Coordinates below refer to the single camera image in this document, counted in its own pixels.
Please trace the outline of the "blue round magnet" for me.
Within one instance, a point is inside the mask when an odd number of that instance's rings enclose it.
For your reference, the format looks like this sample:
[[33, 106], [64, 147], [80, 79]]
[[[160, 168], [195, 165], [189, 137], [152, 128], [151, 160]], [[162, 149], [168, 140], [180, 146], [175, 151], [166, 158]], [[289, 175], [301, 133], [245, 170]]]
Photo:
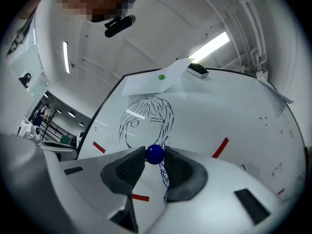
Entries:
[[152, 165], [160, 164], [164, 159], [164, 149], [156, 144], [149, 146], [145, 150], [145, 159]]

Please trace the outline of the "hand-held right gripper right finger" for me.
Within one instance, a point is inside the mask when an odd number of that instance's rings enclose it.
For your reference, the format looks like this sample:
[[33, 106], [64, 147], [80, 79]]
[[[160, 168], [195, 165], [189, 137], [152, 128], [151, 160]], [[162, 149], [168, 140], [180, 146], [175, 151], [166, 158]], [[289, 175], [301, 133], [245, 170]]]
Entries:
[[284, 217], [282, 201], [237, 166], [165, 148], [170, 189], [147, 234], [271, 234]]

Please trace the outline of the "whiteboard on black stand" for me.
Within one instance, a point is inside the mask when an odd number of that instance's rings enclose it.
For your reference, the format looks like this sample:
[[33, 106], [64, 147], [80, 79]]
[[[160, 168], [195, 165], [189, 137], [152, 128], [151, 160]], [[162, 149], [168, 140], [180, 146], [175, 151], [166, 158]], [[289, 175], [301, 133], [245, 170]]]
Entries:
[[[218, 157], [246, 171], [282, 201], [307, 180], [307, 155], [297, 121], [283, 99], [256, 78], [209, 69], [183, 72], [159, 94], [122, 96], [124, 76], [101, 104], [79, 146], [80, 159], [153, 144]], [[93, 142], [106, 151], [101, 153]]]

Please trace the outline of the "black and white whiteboard eraser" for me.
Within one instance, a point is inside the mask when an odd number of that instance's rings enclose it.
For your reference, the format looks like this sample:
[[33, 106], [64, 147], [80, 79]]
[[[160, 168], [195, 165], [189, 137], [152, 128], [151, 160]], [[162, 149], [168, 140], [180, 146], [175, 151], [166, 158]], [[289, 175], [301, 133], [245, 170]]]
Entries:
[[191, 63], [186, 71], [200, 79], [206, 78], [209, 75], [207, 69], [198, 63]]

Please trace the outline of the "long ceiling light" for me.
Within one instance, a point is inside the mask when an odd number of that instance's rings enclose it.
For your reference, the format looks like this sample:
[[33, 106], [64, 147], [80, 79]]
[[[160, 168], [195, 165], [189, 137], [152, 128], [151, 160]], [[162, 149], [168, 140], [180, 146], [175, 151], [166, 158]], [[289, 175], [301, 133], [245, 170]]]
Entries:
[[68, 43], [66, 41], [63, 42], [63, 58], [64, 58], [65, 70], [69, 74], [70, 63], [69, 63], [69, 57], [68, 57]]
[[223, 45], [227, 44], [229, 41], [230, 39], [227, 33], [223, 32], [193, 53], [190, 58], [194, 59], [193, 62], [198, 63]]

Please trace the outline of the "white ceiling pipes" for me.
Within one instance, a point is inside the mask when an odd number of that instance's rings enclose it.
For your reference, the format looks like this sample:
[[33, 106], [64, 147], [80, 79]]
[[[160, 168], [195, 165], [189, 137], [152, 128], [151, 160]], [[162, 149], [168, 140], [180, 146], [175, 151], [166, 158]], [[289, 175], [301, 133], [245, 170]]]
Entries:
[[256, 10], [254, 0], [238, 0], [251, 25], [256, 50], [253, 52], [256, 62], [256, 73], [263, 72], [263, 64], [267, 61], [266, 45], [260, 17]]

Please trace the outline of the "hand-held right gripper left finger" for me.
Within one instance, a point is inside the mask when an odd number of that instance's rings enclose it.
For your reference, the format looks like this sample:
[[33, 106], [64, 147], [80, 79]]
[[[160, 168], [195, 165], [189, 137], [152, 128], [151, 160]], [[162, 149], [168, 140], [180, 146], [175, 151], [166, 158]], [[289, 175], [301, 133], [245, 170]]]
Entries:
[[145, 168], [145, 148], [61, 162], [64, 170], [80, 167], [68, 174], [78, 194], [98, 213], [107, 217], [134, 219], [132, 191]]

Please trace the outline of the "white paper sheet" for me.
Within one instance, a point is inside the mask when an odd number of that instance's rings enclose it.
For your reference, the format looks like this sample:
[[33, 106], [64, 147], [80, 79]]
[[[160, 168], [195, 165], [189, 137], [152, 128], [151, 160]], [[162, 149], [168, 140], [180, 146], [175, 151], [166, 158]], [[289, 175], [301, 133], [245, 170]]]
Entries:
[[262, 83], [264, 86], [266, 86], [268, 89], [270, 89], [274, 94], [276, 94], [278, 97], [283, 99], [287, 104], [293, 104], [294, 101], [289, 99], [288, 97], [282, 95], [279, 93], [268, 81], [266, 81], [263, 77], [257, 78], [257, 80]]
[[[166, 68], [128, 76], [121, 95], [125, 97], [162, 93], [179, 79], [193, 60], [193, 58], [179, 59]], [[165, 75], [166, 78], [159, 80], [158, 76], [161, 74]]]

